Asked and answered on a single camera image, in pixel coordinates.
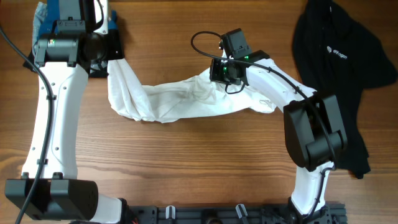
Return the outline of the white t-shirt black print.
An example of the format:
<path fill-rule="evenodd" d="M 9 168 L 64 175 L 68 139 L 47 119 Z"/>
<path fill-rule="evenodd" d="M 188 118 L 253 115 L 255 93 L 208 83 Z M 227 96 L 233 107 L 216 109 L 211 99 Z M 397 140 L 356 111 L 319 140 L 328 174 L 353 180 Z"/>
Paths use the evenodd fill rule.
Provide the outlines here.
<path fill-rule="evenodd" d="M 272 113 L 276 105 L 246 87 L 227 94 L 223 84 L 209 79 L 210 70 L 179 82 L 142 85 L 125 59 L 108 62 L 108 99 L 117 114 L 135 121 L 172 123 L 182 118 L 230 114 L 246 108 Z"/>

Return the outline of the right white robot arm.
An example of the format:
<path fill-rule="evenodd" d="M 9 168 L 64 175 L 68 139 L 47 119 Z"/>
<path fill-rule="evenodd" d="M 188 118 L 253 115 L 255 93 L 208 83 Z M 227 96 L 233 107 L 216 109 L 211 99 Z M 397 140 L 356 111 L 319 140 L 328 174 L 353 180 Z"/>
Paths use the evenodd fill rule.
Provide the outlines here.
<path fill-rule="evenodd" d="M 210 80 L 242 90 L 251 87 L 283 112 L 286 149 L 297 166 L 291 220 L 315 221 L 326 213 L 327 178 L 347 145 L 336 96 L 302 85 L 272 65 L 264 51 L 252 51 L 241 29 L 219 38 L 223 55 L 212 58 Z"/>

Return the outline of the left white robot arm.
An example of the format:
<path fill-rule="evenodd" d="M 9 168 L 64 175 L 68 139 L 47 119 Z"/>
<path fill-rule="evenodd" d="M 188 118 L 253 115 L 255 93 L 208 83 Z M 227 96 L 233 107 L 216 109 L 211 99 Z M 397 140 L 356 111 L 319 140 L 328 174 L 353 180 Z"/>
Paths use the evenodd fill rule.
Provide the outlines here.
<path fill-rule="evenodd" d="M 121 59 L 118 28 L 107 1 L 49 1 L 29 65 L 39 76 L 34 134 L 21 176 L 6 180 L 5 194 L 23 216 L 73 223 L 129 223 L 122 198 L 100 194 L 77 177 L 76 133 L 90 74 L 105 77 L 103 62 Z"/>

